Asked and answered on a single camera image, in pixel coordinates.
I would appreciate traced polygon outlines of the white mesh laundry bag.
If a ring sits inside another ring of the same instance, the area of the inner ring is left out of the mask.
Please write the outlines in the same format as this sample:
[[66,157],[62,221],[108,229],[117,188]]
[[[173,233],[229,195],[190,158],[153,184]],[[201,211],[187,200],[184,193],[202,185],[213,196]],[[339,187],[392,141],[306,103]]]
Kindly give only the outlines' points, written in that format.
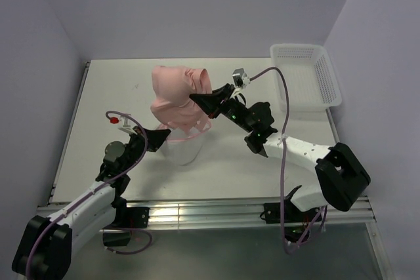
[[191,163],[200,152],[205,135],[211,128],[211,123],[207,122],[203,130],[196,127],[185,133],[181,129],[171,129],[170,135],[160,147],[159,151],[175,165],[184,166]]

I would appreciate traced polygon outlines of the pink bra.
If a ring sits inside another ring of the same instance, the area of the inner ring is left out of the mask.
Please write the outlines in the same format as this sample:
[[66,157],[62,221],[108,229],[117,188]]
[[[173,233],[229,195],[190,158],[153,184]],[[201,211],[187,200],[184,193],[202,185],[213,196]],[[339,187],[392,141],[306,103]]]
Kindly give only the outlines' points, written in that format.
[[156,99],[150,110],[161,124],[186,134],[192,129],[205,130],[208,117],[190,98],[192,94],[213,92],[205,68],[156,66],[152,70],[152,86]]

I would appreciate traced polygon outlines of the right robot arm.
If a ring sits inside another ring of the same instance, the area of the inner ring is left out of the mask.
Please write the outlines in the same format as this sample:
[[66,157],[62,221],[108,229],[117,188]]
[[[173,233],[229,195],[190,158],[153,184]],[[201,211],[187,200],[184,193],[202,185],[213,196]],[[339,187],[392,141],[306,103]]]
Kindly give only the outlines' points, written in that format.
[[208,116],[225,116],[248,135],[247,147],[257,155],[281,159],[315,174],[318,182],[299,184],[285,197],[285,216],[297,221],[308,210],[327,205],[346,212],[370,185],[371,178],[353,151],[344,143],[334,146],[313,144],[288,136],[272,125],[269,102],[246,107],[233,96],[234,86],[225,86],[210,94],[191,94],[190,99]]

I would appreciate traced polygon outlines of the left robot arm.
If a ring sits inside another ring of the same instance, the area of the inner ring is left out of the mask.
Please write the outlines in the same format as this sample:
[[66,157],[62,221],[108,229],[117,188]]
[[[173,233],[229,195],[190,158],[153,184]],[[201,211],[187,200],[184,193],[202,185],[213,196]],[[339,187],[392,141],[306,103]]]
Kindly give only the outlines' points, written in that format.
[[110,142],[99,174],[87,191],[47,217],[36,215],[26,225],[12,270],[27,279],[63,279],[75,254],[102,229],[124,235],[147,226],[148,213],[132,219],[123,198],[130,178],[146,152],[156,152],[169,129],[134,127],[129,141]]

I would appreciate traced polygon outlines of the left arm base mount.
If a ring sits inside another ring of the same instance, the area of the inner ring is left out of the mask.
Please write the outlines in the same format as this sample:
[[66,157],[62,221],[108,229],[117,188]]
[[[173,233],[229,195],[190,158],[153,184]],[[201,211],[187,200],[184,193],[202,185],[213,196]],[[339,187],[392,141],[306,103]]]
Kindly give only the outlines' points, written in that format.
[[117,211],[117,218],[104,228],[102,243],[105,247],[125,247],[134,237],[131,229],[148,226],[149,207],[128,207]]

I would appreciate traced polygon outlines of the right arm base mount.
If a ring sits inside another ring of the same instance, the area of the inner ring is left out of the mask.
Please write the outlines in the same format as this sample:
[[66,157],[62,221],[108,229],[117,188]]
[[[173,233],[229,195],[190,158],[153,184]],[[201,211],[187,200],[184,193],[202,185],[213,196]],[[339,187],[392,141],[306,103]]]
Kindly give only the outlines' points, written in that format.
[[[266,224],[280,224],[281,223],[281,203],[265,203],[263,211],[259,217]],[[285,202],[283,207],[283,222],[290,224],[285,226],[285,239],[291,243],[302,243],[308,241],[311,235],[310,224],[320,222],[325,223],[326,210],[319,208],[310,209],[306,212],[301,212],[296,206],[289,201]]]

